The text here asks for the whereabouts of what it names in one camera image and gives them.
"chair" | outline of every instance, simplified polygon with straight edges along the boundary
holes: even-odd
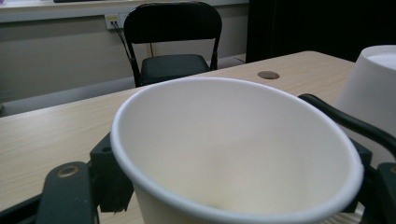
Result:
[[[218,67],[221,17],[201,2],[151,3],[135,8],[125,19],[123,32],[136,87],[196,75]],[[201,55],[178,54],[150,57],[139,71],[133,44],[215,39],[210,67]]]

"upside-down white cup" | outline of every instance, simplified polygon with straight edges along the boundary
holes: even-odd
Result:
[[[396,46],[364,49],[334,106],[396,136]],[[379,144],[351,131],[346,132],[373,151],[372,166],[385,161],[395,162]]]
[[[136,93],[111,146],[146,224],[315,223],[361,185],[359,155],[313,106],[256,83],[188,77]]]

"white ledge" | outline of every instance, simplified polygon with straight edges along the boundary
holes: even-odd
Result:
[[[104,0],[78,3],[53,3],[52,1],[17,1],[0,3],[0,23],[13,21],[39,21],[62,18],[97,16],[129,12],[136,6],[153,0]],[[247,4],[248,0],[205,0],[212,6]]]

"wooden table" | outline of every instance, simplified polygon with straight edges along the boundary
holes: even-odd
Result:
[[[354,63],[306,51],[198,75],[230,77],[278,88],[293,95],[313,93],[333,104]],[[258,77],[273,71],[278,79]],[[119,106],[132,89],[0,119],[0,211],[41,192],[47,173],[89,152],[110,131]],[[126,213],[100,214],[101,223],[143,223],[135,197]]]

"black cabinet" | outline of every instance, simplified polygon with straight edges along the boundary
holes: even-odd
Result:
[[[396,0],[250,0],[247,62],[304,50],[356,61],[396,44]]]

